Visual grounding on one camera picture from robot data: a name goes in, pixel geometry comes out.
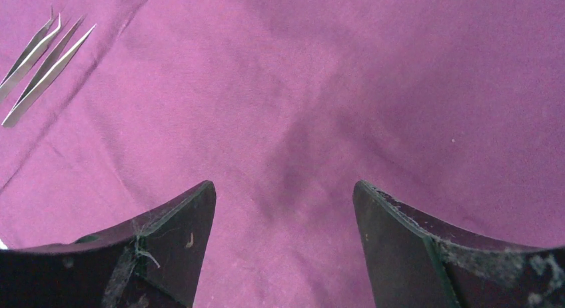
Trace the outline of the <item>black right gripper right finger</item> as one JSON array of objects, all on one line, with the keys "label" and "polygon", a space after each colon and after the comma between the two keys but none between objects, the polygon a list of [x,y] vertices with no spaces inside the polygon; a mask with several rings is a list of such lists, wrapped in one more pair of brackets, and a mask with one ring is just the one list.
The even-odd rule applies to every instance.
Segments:
[{"label": "black right gripper right finger", "polygon": [[564,248],[479,235],[367,181],[352,201],[377,307],[563,307]]}]

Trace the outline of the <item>purple cloth wrap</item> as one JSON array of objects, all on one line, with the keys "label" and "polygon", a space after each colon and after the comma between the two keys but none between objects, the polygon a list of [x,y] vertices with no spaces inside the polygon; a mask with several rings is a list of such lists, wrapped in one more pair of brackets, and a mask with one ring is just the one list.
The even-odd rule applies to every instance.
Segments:
[{"label": "purple cloth wrap", "polygon": [[9,247],[210,180],[196,307],[373,307],[361,179],[564,244],[564,0],[1,0],[2,74],[51,9],[91,36],[1,130]]}]

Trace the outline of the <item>steel scalpel handle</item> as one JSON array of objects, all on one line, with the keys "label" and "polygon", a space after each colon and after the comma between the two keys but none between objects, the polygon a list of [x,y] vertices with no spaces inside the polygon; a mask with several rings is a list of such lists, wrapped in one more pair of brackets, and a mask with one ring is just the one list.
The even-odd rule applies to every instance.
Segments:
[{"label": "steel scalpel handle", "polygon": [[22,78],[28,74],[31,68],[43,56],[52,44],[54,38],[61,30],[61,15],[55,16],[51,9],[51,16],[48,22],[36,32],[28,42],[22,54],[10,68],[9,72],[1,82],[1,101],[21,82]]}]

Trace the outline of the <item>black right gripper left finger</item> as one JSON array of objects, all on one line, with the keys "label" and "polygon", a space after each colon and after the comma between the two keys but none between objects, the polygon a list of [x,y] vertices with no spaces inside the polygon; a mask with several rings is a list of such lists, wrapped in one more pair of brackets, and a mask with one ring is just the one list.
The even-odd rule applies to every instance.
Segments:
[{"label": "black right gripper left finger", "polygon": [[2,307],[192,307],[211,233],[215,186],[73,243],[1,252]]}]

